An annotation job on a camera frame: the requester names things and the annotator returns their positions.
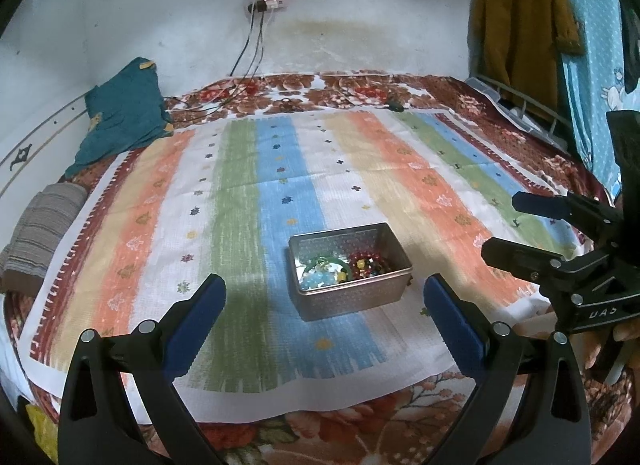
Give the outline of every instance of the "plug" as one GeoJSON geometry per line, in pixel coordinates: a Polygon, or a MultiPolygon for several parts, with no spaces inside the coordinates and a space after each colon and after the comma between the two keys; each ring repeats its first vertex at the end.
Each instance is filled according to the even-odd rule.
{"type": "Polygon", "coordinates": [[[267,3],[264,2],[263,0],[257,0],[256,2],[250,4],[247,7],[247,10],[249,11],[249,14],[251,14],[254,11],[254,4],[255,4],[255,11],[256,12],[266,12],[267,11],[267,3]]]}

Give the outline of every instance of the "blue stripe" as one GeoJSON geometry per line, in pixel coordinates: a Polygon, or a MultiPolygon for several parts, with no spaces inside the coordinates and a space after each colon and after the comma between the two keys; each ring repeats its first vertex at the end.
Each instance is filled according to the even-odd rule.
{"type": "Polygon", "coordinates": [[[256,142],[260,236],[275,337],[271,343],[282,382],[296,376],[327,379],[383,362],[386,357],[360,313],[313,322],[300,318],[287,288],[287,245],[290,236],[326,228],[322,209],[289,117],[258,120],[256,142]],[[326,346],[331,347],[317,349],[321,339],[328,340],[330,345],[326,346]]]}
{"type": "MultiPolygon", "coordinates": [[[[424,112],[414,112],[413,114],[418,116],[425,124],[435,128],[452,148],[462,153],[468,159],[475,161],[476,165],[502,187],[505,192],[509,193],[509,195],[513,196],[516,192],[529,191],[529,189],[524,187],[524,185],[516,180],[509,172],[505,171],[502,165],[470,144],[458,131],[443,124],[432,114],[424,112]]],[[[548,220],[538,219],[538,221],[542,223],[547,232],[554,238],[554,241],[557,241],[560,245],[575,245],[576,239],[572,229],[552,228],[551,225],[548,224],[548,220]]]]}

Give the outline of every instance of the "striped cushion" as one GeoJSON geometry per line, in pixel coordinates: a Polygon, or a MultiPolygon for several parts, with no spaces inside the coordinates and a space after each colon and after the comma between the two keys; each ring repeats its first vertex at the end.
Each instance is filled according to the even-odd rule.
{"type": "Polygon", "coordinates": [[[2,285],[2,274],[4,273],[4,264],[7,257],[9,257],[9,245],[6,245],[0,252],[0,286],[2,285]]]}
{"type": "Polygon", "coordinates": [[[22,213],[2,268],[2,291],[36,295],[53,253],[86,200],[73,183],[54,183],[36,194],[22,213]]]}

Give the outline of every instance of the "hanging clothes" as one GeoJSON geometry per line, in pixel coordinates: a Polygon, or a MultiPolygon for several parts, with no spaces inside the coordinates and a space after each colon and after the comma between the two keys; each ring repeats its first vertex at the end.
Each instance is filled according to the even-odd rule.
{"type": "Polygon", "coordinates": [[[640,89],[625,92],[619,0],[571,0],[586,54],[562,55],[578,154],[612,198],[620,193],[607,112],[640,109],[640,89]]]}
{"type": "Polygon", "coordinates": [[[584,52],[569,0],[474,0],[472,29],[483,74],[558,109],[559,52],[584,52]]]}
{"type": "Polygon", "coordinates": [[[636,90],[640,79],[640,18],[629,0],[620,0],[620,10],[625,57],[625,91],[628,95],[636,90]]]}

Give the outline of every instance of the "power strip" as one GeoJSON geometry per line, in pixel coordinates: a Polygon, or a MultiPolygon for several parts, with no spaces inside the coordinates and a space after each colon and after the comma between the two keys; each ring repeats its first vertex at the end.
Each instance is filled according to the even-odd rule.
{"type": "MultiPolygon", "coordinates": [[[[244,0],[244,12],[251,18],[251,12],[254,4],[259,0],[244,0]]],[[[267,4],[267,10],[280,10],[286,8],[290,0],[261,0],[267,4]]]]}

